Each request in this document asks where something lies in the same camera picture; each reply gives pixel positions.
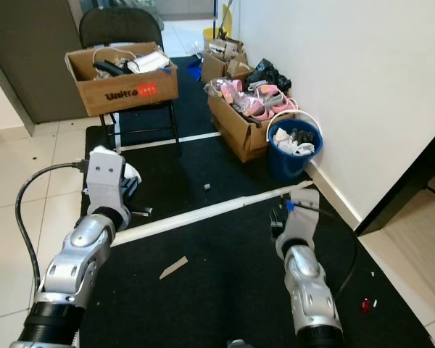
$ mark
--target black cable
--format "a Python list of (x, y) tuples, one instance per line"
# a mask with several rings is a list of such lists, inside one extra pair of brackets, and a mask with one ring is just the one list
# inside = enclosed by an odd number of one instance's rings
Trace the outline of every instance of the black cable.
[(339, 298), (339, 296), (340, 296), (341, 292), (343, 291), (343, 289), (345, 288), (345, 286), (348, 284), (350, 278), (353, 275), (353, 271), (355, 270), (356, 259), (357, 259), (357, 244), (358, 244), (357, 236), (356, 236), (355, 232), (351, 229), (351, 227), (349, 227), (347, 225), (347, 223), (345, 223), (340, 217), (332, 214), (331, 212), (328, 212), (328, 211), (323, 210), (321, 208), (314, 208), (314, 207), (310, 207), (310, 206), (303, 205), (303, 204), (296, 203), (296, 202), (293, 202), (293, 203), (296, 207), (300, 207), (300, 208), (307, 209), (307, 210), (312, 210), (314, 212), (319, 212), (320, 214), (327, 215), (330, 218), (333, 218), (335, 220), (340, 221), (342, 224), (344, 224), (347, 227), (347, 230), (348, 230), (350, 236), (353, 238), (353, 243), (355, 245), (355, 249), (353, 251), (353, 260), (351, 262), (351, 265), (348, 268), (347, 275), (345, 276), (344, 280), (341, 282), (339, 289), (337, 290), (337, 292), (333, 296), (333, 299), (336, 301)]
[(29, 185), (35, 179), (37, 179), (39, 176), (41, 176), (42, 174), (45, 174), (45, 173), (49, 172), (50, 170), (58, 169), (58, 168), (66, 168), (66, 167), (77, 168), (77, 167), (79, 167), (79, 165), (80, 165), (80, 162), (62, 163), (61, 165), (51, 165), (50, 167), (39, 170), (37, 173), (34, 173), (21, 186), (21, 189), (16, 196), (16, 203), (14, 204), (14, 214), (16, 215), (17, 226), (20, 228), (22, 239), (24, 239), (24, 242), (26, 244), (26, 248), (28, 248), (30, 261), (32, 262), (32, 270), (33, 270), (33, 275), (34, 275), (34, 294), (37, 294), (37, 289), (41, 284), (41, 273), (40, 273), (40, 270), (38, 269), (38, 261), (37, 261), (36, 252), (34, 250), (32, 242), (30, 241), (28, 232), (26, 231), (26, 228), (24, 227), (24, 223), (22, 223), (22, 217), (21, 217), (22, 196), (24, 196), (24, 193), (25, 193), (26, 189), (29, 187)]

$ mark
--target gray cabinet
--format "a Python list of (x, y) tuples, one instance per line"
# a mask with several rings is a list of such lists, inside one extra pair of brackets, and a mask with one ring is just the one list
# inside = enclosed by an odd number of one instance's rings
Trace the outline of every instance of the gray cabinet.
[(211, 18), (214, 0), (156, 0), (164, 20)]

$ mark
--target white pole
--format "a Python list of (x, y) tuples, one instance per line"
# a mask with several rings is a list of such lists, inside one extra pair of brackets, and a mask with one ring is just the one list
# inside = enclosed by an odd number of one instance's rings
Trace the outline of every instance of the white pole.
[(308, 187), (310, 185), (312, 185), (312, 181), (302, 181), (297, 185), (277, 188), (276, 190), (264, 192), (262, 194), (256, 194), (254, 196), (244, 196), (231, 199), (227, 202), (214, 204), (209, 207), (197, 209), (191, 212), (185, 212), (180, 215), (168, 217), (160, 221), (155, 221), (154, 223), (148, 223), (139, 227), (129, 228), (128, 230), (116, 233), (116, 238), (113, 241), (112, 247), (128, 243), (129, 241), (136, 241), (137, 239), (153, 236), (154, 234), (169, 231), (174, 228), (189, 225), (191, 223), (211, 218), (225, 212), (230, 212), (231, 210), (235, 210), (245, 207), (247, 205), (265, 201), (266, 199), (287, 194), (296, 189), (304, 189), (305, 187)]

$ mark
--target black joint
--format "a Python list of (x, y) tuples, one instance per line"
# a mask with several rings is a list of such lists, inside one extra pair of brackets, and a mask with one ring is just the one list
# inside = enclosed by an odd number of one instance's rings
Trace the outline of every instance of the black joint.
[(85, 310), (71, 304), (37, 302), (24, 323), (19, 341), (70, 346)]
[(344, 348), (343, 333), (339, 328), (321, 325), (307, 326), (297, 333), (300, 347)]
[(304, 239), (299, 239), (299, 238), (289, 239), (282, 246), (282, 254), (284, 259), (285, 256), (287, 255), (287, 252), (289, 252), (290, 248), (295, 247), (296, 245), (305, 245), (306, 247), (308, 247), (307, 242)]
[(117, 210), (110, 207), (98, 207), (94, 210), (94, 214), (101, 214), (109, 218), (113, 225), (115, 225), (115, 231), (118, 231), (123, 224), (123, 217)]

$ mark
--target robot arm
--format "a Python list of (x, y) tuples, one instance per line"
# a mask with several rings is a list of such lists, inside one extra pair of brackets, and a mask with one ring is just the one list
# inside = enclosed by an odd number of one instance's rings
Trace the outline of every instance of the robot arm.
[[(140, 175), (119, 154), (103, 148), (91, 152), (88, 215), (65, 237), (62, 251), (51, 261), (38, 287), (24, 329), (10, 348), (72, 347), (115, 233), (131, 220), (125, 202), (140, 182)], [(151, 209), (138, 211), (148, 216)]]
[[(318, 209), (319, 192), (299, 189), (291, 193), (291, 201)], [(275, 249), (284, 261), (285, 285), (290, 293), (298, 342), (301, 347), (343, 347), (339, 315), (326, 285), (326, 272), (314, 253), (312, 237), (319, 213), (293, 208), (284, 229), (275, 213), (271, 219)]]

